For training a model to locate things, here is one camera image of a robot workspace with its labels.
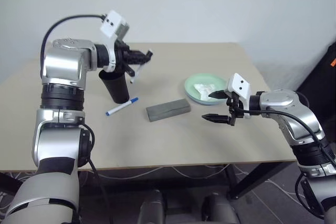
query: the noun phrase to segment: light green plate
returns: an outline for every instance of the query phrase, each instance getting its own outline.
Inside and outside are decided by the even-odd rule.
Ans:
[[[202,101],[201,94],[194,88],[194,84],[214,84],[217,91],[226,88],[227,86],[226,80],[218,76],[215,76],[211,73],[197,73],[190,76],[184,82],[185,93],[188,95],[188,97],[190,97],[197,103],[203,105],[216,105],[226,101],[226,99],[215,99],[215,98],[211,98],[208,101]]]

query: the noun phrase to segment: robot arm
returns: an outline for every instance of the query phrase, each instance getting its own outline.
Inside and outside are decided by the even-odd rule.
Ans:
[[[335,223],[335,218],[330,218],[336,211],[335,155],[316,116],[300,102],[298,95],[284,89],[250,95],[250,84],[235,73],[225,90],[216,91],[209,96],[227,98],[226,104],[231,116],[207,114],[202,116],[206,120],[234,126],[236,118],[261,114],[279,124],[305,177],[301,184],[309,210],[317,216],[324,215],[326,223]],[[318,142],[297,119],[310,128]]]
[[[38,169],[20,187],[3,223],[80,223],[77,172],[90,160],[94,144],[83,111],[86,74],[103,68],[134,76],[128,64],[142,65],[152,56],[130,50],[122,41],[128,28],[111,11],[101,26],[103,44],[58,39],[47,51],[32,148]]]

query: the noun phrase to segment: table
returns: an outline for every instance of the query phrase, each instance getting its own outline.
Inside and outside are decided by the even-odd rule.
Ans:
[[[96,144],[91,158],[99,169],[285,162],[295,160],[275,121],[261,116],[237,119],[236,126],[205,121],[207,113],[228,114],[225,104],[204,106],[187,98],[184,81],[194,73],[228,79],[234,72],[250,82],[252,93],[267,91],[265,81],[244,50],[235,43],[131,44],[154,52],[134,84],[130,97],[139,101],[107,117],[113,103],[98,71],[89,72],[85,90],[86,123]],[[31,145],[40,105],[39,60],[35,59],[0,84],[0,170],[35,170]],[[187,98],[191,112],[149,122],[148,106]]]

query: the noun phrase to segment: gray block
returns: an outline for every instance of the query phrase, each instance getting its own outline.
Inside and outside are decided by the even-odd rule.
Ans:
[[[150,122],[190,112],[190,104],[181,99],[146,108]]]

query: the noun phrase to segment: blue marker cap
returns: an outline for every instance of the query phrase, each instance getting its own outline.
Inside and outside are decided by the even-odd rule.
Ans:
[[[138,97],[133,98],[133,99],[131,99],[131,102],[132,102],[132,103],[133,103],[133,102],[136,102],[138,99],[139,99]]]

